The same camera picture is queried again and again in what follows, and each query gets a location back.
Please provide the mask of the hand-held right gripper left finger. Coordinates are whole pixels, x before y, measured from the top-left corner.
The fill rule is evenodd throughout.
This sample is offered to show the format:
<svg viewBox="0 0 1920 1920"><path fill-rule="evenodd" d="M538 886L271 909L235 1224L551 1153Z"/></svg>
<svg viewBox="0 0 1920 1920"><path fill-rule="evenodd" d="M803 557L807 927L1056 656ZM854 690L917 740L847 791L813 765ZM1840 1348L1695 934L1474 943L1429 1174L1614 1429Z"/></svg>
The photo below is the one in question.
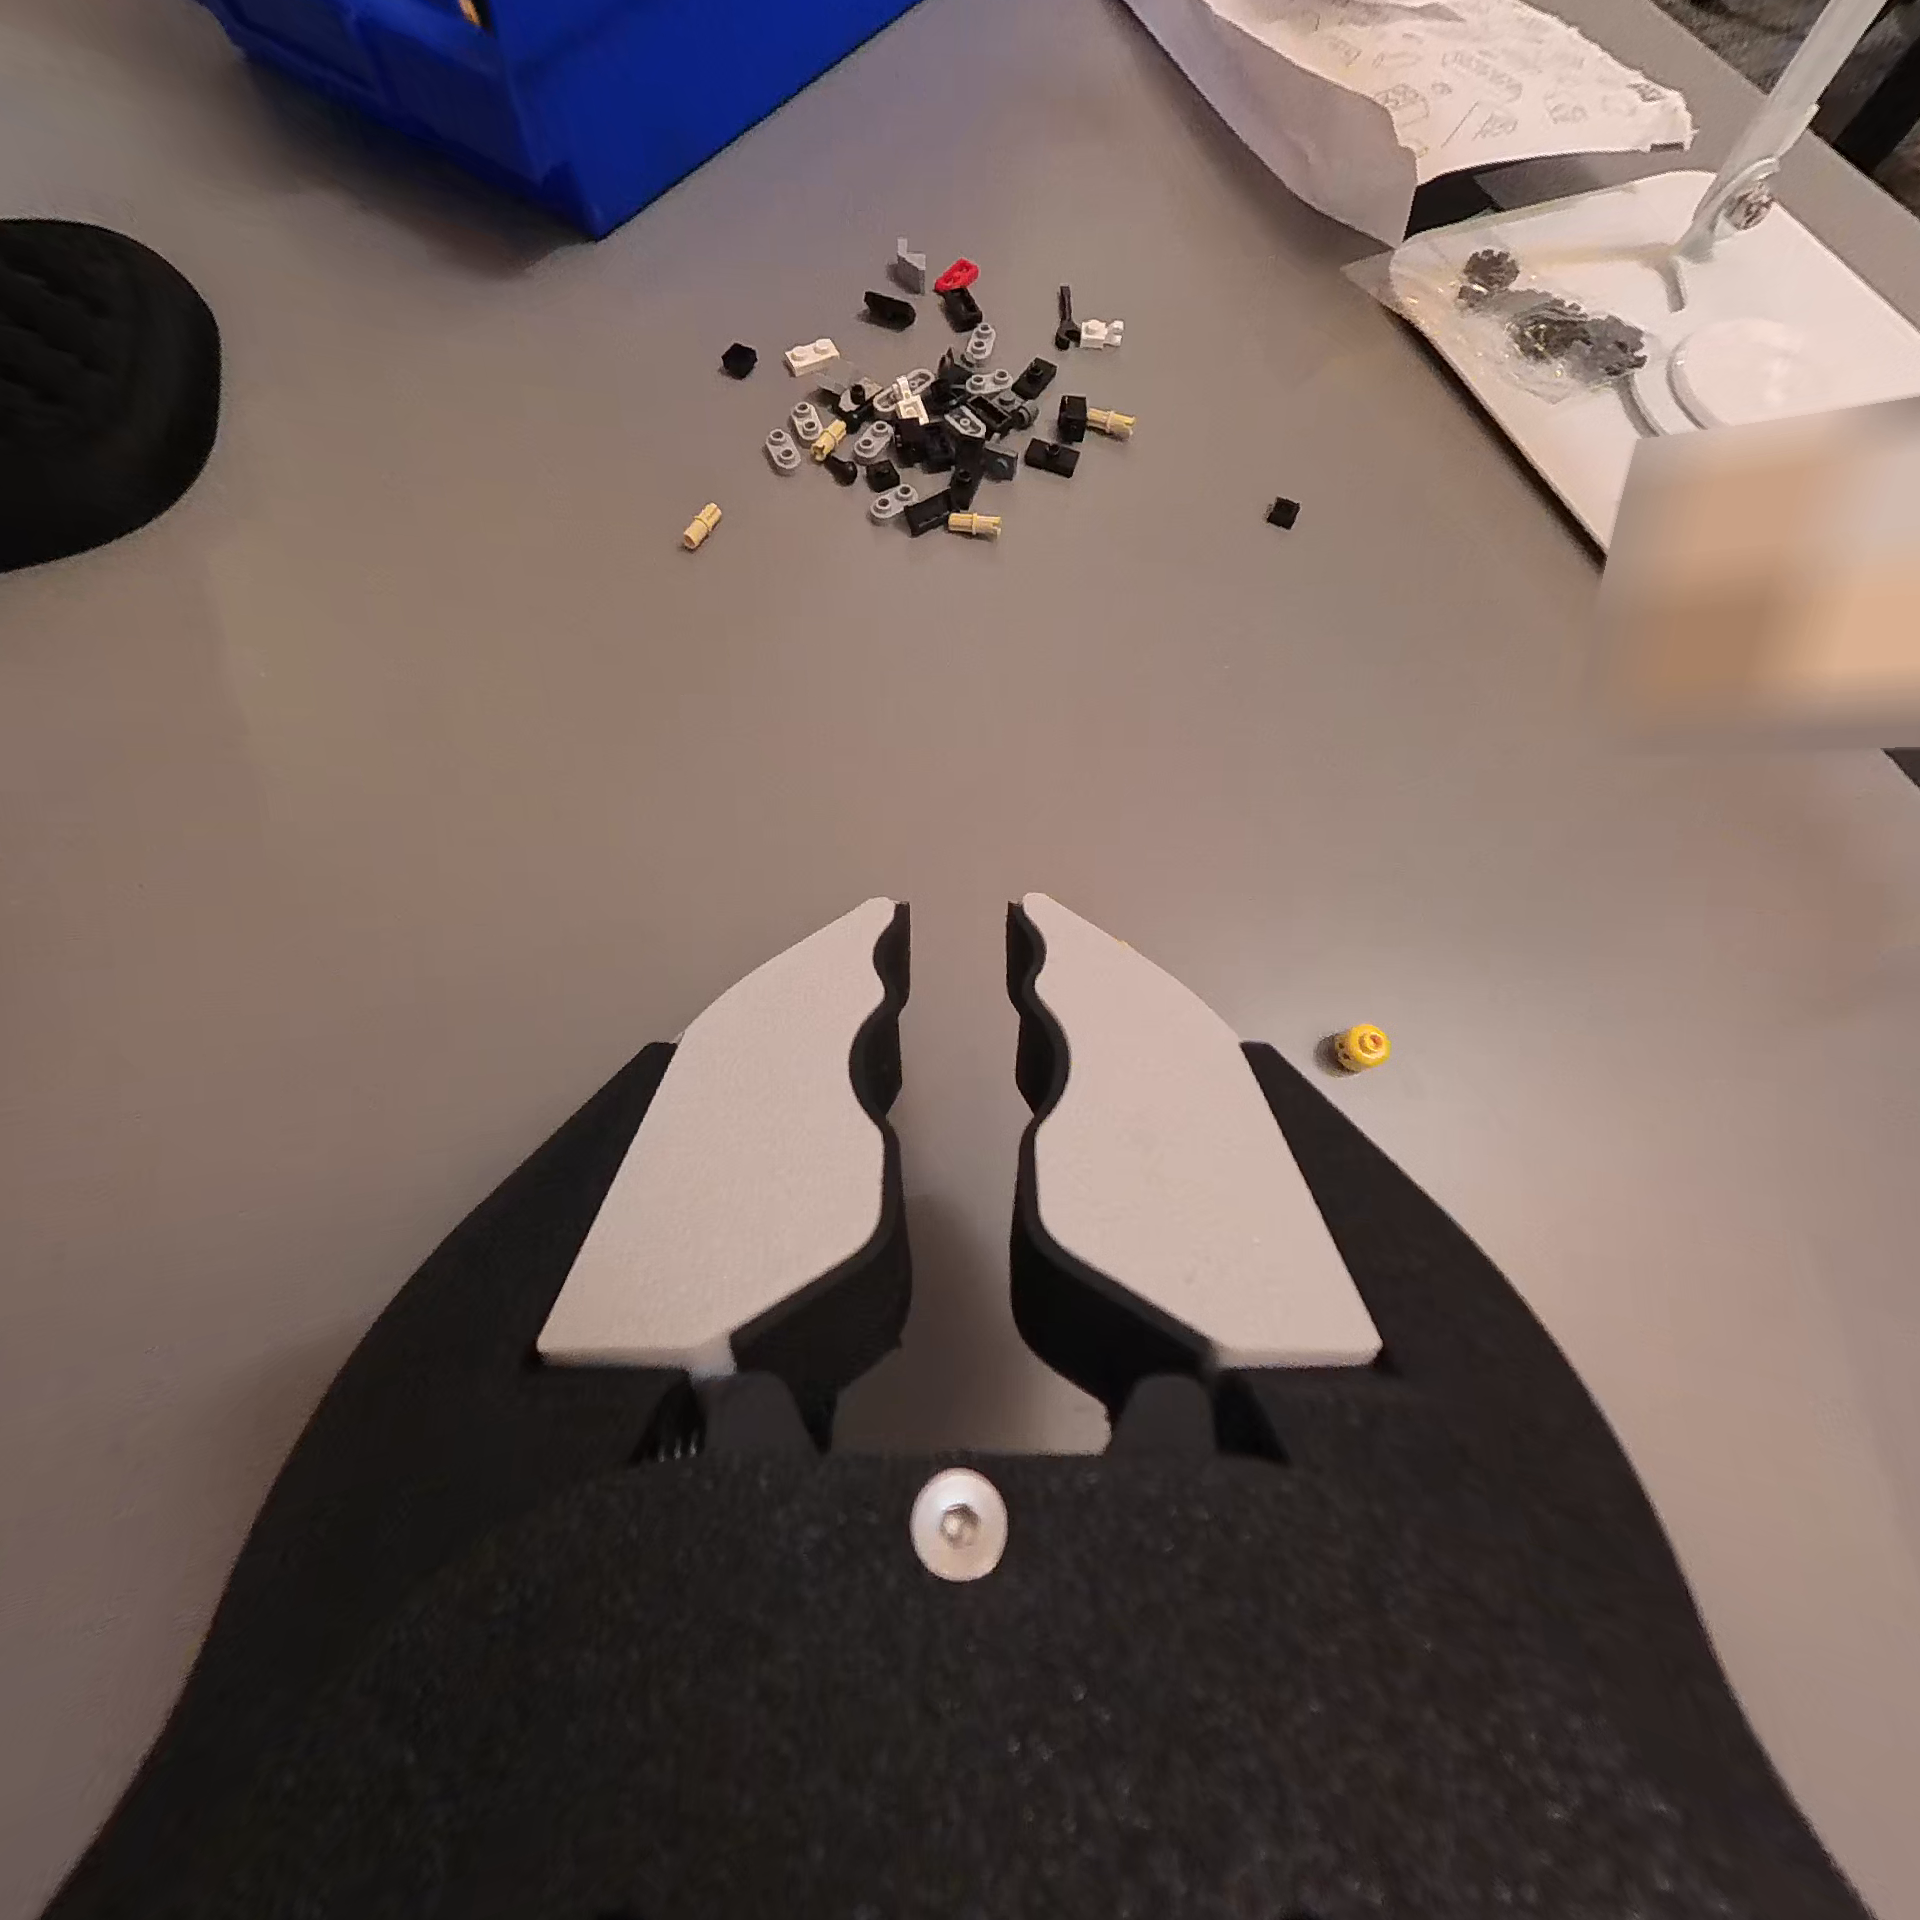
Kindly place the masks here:
<svg viewBox="0 0 1920 1920"><path fill-rule="evenodd" d="M544 1318L558 1367L782 1382L816 1447L897 1343L909 908L867 898L681 1030Z"/></svg>

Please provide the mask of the blue plastic bin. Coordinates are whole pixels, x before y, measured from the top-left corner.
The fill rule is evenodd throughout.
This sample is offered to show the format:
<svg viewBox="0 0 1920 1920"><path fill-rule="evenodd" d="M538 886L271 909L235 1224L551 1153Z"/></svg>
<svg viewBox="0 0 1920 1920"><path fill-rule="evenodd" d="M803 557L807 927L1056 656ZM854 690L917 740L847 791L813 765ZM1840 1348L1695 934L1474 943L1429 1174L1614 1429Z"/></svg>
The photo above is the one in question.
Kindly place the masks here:
<svg viewBox="0 0 1920 1920"><path fill-rule="evenodd" d="M233 47L603 238L906 1L205 1Z"/></svg>

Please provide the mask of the white printed paper bag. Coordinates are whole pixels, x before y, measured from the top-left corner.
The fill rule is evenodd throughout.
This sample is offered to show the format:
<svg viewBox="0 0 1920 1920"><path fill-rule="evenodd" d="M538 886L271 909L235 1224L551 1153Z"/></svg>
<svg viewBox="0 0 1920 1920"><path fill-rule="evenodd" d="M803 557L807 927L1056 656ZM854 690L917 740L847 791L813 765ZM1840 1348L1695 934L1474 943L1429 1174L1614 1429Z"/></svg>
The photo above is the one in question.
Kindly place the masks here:
<svg viewBox="0 0 1920 1920"><path fill-rule="evenodd" d="M1393 246L1443 176L1683 150L1683 93L1522 1L1133 1L1240 143L1304 206Z"/></svg>

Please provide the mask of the white and wood book stand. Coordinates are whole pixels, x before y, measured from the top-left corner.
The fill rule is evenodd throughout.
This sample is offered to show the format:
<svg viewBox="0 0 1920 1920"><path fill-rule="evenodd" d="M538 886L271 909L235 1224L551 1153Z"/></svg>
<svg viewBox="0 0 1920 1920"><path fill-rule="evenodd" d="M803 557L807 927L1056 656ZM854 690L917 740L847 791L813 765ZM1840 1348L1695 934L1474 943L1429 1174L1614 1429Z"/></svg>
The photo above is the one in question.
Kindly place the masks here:
<svg viewBox="0 0 1920 1920"><path fill-rule="evenodd" d="M1790 214L1778 188L1878 13L1826 4L1713 176L1646 176L1425 230L1506 245L1555 289L1658 338L1631 381L1561 402L1457 380L1599 553L1646 441L1915 398L1915 324Z"/></svg>

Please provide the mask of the grey desk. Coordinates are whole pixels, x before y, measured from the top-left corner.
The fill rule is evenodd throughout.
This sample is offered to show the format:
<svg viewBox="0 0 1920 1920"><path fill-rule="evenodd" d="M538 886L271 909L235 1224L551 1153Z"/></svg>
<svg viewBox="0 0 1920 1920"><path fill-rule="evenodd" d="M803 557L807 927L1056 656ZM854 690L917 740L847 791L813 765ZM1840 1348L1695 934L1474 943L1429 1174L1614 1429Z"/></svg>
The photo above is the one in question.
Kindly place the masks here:
<svg viewBox="0 0 1920 1920"><path fill-rule="evenodd" d="M1646 736L1598 568L1117 4L923 4L600 245L240 65L5 4L5 212L169 255L224 426L5 581L5 1914L162 1727L329 1377L646 1040L909 901L914 1313L847 1438L1067 1448L1003 1298L1040 889L1311 1068L1631 1454L1875 1914L1915 1914L1915 785ZM773 474L904 238L1137 415L995 542Z"/></svg>

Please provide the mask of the clear bag of small parts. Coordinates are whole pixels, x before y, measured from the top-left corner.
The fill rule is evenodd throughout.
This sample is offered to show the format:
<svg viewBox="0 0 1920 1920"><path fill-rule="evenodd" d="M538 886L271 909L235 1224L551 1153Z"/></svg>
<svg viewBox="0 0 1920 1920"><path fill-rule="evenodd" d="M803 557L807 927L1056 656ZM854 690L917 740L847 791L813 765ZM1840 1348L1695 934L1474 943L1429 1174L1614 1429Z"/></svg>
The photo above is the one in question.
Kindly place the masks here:
<svg viewBox="0 0 1920 1920"><path fill-rule="evenodd" d="M1561 402L1616 390L1646 369L1658 338L1555 289L1510 246L1423 233L1353 261L1343 276L1464 384Z"/></svg>

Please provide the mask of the pile of small toy bricks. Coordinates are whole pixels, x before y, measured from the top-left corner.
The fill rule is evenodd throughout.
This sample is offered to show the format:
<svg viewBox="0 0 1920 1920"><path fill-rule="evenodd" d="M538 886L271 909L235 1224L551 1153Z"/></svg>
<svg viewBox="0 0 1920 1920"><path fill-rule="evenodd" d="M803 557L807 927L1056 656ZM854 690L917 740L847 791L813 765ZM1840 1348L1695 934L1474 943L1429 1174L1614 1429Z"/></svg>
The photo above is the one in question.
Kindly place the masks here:
<svg viewBox="0 0 1920 1920"><path fill-rule="evenodd" d="M909 536L995 542L1003 514L978 508L981 488L1006 488L1022 473L1070 480L1087 442L1130 441L1135 413L1065 384L1077 352L1122 345L1122 319L1081 317L1061 282L1051 353L1014 368L1000 360L978 282L968 255L929 271L927 255L899 238L854 319L899 338L934 311L951 338L931 360L886 377L864 375L826 334L782 348L775 360L794 396L758 441L768 473L824 473L864 493L867 522Z"/></svg>

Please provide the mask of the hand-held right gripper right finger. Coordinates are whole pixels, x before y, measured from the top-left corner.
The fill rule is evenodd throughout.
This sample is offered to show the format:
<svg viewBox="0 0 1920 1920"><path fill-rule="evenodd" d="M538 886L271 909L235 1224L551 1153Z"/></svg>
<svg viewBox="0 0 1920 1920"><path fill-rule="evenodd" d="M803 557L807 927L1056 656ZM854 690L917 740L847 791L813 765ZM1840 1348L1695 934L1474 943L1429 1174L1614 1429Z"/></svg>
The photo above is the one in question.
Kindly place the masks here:
<svg viewBox="0 0 1920 1920"><path fill-rule="evenodd" d="M1107 1454L1279 1452L1259 1386L1367 1389L1385 1338L1233 1028L1046 893L1006 908L1025 1104L1014 1327Z"/></svg>

